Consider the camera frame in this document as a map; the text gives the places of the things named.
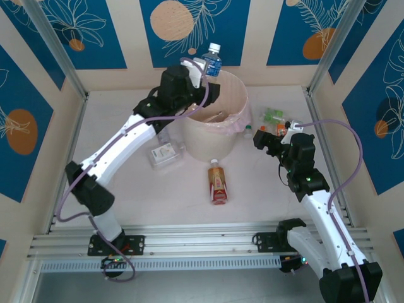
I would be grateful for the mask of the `pink translucent bin liner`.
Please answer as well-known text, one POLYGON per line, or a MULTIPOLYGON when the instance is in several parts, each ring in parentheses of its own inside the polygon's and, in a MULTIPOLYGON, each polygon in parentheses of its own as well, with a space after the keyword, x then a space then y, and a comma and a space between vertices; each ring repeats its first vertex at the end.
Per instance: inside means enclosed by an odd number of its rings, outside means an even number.
POLYGON ((251 125, 253 115, 248 97, 234 97, 229 100, 225 110, 226 118, 218 123, 217 130, 220 134, 231 135, 242 133, 247 125, 251 125))

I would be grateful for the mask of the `cream ribbed plastic bin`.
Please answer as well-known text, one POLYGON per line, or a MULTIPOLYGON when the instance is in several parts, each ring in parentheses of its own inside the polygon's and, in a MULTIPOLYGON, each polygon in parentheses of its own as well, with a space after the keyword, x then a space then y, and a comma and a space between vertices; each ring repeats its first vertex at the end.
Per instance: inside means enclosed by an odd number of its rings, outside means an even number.
POLYGON ((220 95, 215 103, 202 108, 182 120, 182 133, 187 152, 203 162, 221 160, 233 149, 239 133, 226 135, 217 130, 227 114, 226 103, 234 97, 247 97, 244 83, 232 73, 221 71, 214 83, 220 84, 220 95))

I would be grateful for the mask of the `green lime label bottle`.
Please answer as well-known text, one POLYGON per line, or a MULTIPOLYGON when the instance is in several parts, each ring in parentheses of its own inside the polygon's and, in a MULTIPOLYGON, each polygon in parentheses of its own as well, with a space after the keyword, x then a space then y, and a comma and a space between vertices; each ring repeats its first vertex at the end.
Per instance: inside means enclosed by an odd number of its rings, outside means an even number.
POLYGON ((272 108, 265 108, 260 115, 260 120, 267 124, 284 124, 283 111, 272 108))

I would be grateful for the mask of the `small circuit board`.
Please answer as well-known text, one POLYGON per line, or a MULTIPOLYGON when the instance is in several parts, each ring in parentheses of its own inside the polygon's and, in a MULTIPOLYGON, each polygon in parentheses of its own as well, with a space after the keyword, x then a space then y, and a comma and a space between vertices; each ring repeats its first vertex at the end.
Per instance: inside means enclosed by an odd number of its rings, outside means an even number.
POLYGON ((309 266, 308 259, 301 256, 300 254, 293 256, 280 256, 281 268, 280 271, 283 273, 295 273, 303 268, 309 266))
POLYGON ((106 257, 101 260, 100 268, 105 271, 125 270, 128 267, 127 262, 122 257, 106 257))

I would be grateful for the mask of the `aluminium frame post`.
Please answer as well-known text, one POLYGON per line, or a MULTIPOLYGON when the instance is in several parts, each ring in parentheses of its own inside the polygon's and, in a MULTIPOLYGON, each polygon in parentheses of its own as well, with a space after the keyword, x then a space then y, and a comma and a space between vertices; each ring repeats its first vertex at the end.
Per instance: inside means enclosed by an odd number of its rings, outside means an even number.
POLYGON ((326 76, 331 63, 334 61, 338 51, 344 43, 349 31, 354 25, 359 13, 361 12, 366 0, 350 0, 347 10, 342 15, 342 18, 336 27, 334 34, 329 42, 316 71, 307 87, 308 96, 313 97, 318 90, 323 78, 326 76))
POLYGON ((40 4, 36 0, 21 0, 21 3, 73 89, 82 100, 86 101, 88 92, 40 4))

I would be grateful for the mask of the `red orange drink bottle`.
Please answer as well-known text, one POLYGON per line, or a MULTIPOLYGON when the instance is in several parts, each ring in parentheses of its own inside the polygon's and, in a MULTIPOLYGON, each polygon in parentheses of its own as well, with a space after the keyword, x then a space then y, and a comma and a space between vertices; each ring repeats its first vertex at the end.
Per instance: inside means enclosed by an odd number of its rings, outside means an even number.
POLYGON ((224 205, 228 201, 224 169, 219 165, 217 159, 212 159, 210 164, 211 167, 208 169, 208 182, 211 203, 213 205, 224 205))

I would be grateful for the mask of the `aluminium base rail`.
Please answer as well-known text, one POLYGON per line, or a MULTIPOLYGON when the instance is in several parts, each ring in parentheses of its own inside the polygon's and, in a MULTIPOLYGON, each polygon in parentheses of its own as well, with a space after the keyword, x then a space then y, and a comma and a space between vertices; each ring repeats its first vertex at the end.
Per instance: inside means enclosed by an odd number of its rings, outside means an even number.
MULTIPOLYGON (((221 223, 196 225, 133 225, 127 235, 144 235, 144 257, 179 258, 257 255, 252 237, 258 232, 274 232, 277 222, 221 223)), ((28 259, 85 258, 91 227, 56 228, 33 237, 28 259)))

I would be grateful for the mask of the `clear bottle white label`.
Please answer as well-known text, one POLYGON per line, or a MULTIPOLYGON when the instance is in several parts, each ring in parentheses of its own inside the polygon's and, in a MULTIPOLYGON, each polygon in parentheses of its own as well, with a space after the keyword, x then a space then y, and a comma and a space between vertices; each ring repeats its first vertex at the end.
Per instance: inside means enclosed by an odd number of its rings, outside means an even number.
POLYGON ((152 148, 147 155, 152 169, 161 170, 181 160, 185 151, 183 142, 170 141, 152 148))

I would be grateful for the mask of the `blue label water bottle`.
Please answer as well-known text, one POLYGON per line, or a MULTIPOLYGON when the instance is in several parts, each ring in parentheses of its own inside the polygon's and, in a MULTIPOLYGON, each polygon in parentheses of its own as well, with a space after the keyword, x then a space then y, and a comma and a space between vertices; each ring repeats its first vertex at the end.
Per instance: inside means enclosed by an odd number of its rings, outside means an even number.
POLYGON ((202 55, 202 59, 206 61, 206 75, 217 77, 222 68, 222 60, 219 57, 221 46, 219 44, 210 43, 208 52, 202 55))

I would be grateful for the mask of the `aluminium side rail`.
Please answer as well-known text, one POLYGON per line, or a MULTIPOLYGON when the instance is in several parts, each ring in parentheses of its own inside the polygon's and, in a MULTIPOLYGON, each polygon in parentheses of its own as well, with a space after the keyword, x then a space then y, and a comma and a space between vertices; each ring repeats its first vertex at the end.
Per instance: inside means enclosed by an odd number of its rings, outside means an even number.
MULTIPOLYGON (((320 115, 319 115, 319 112, 318 112, 318 109, 317 109, 317 106, 315 104, 313 97, 308 92, 307 88, 303 89, 303 92, 304 92, 304 95, 306 98, 307 106, 308 106, 312 121, 313 122, 319 121, 321 118, 320 118, 320 115)), ((335 163, 333 161, 330 145, 329 145, 328 138, 326 135, 326 129, 325 129, 324 124, 317 124, 314 126, 314 128, 315 128, 317 136, 318 136, 319 144, 321 146, 321 150, 324 155, 328 173, 330 175, 330 183, 332 184, 332 188, 334 191, 342 183, 340 182, 340 178, 339 178, 338 172, 336 170, 335 163)), ((338 203, 338 208, 340 210, 340 215, 342 217, 343 222, 350 228, 355 227, 355 224, 352 221, 352 216, 350 214, 349 207, 347 206, 347 199, 345 197, 344 192, 340 191, 339 193, 337 193, 335 200, 338 203)))
POLYGON ((44 227, 45 234, 48 234, 51 231, 52 226, 54 224, 55 217, 56 217, 56 212, 59 207, 59 203, 61 202, 62 197, 64 196, 66 184, 68 183, 68 179, 66 177, 66 173, 65 173, 64 169, 65 169, 65 166, 73 159, 74 151, 76 149, 78 137, 79 137, 80 130, 81 130, 81 125, 83 123, 83 118, 84 118, 86 107, 87 107, 89 94, 90 94, 89 92, 85 93, 85 96, 83 97, 82 102, 80 104, 80 110, 79 110, 76 120, 73 124, 72 132, 70 134, 69 141, 68 141, 67 155, 65 156, 64 162, 62 164, 62 170, 61 170, 60 177, 59 177, 57 187, 56 187, 57 191, 56 191, 56 195, 54 196, 54 200, 53 200, 54 204, 53 204, 51 211, 48 214, 47 224, 44 227))

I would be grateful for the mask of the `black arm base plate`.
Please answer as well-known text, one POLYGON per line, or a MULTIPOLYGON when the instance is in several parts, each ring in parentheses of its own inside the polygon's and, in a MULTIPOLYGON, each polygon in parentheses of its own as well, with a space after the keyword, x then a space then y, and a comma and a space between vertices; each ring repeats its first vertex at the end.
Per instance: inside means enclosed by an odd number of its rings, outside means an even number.
POLYGON ((259 253, 296 253, 312 240, 316 239, 310 232, 304 234, 293 230, 258 232, 252 237, 259 253))
MULTIPOLYGON (((112 241, 112 244, 126 256, 142 256, 145 247, 145 236, 121 234, 112 241)), ((93 235, 89 241, 87 255, 109 256, 117 255, 117 253, 99 235, 93 235)))

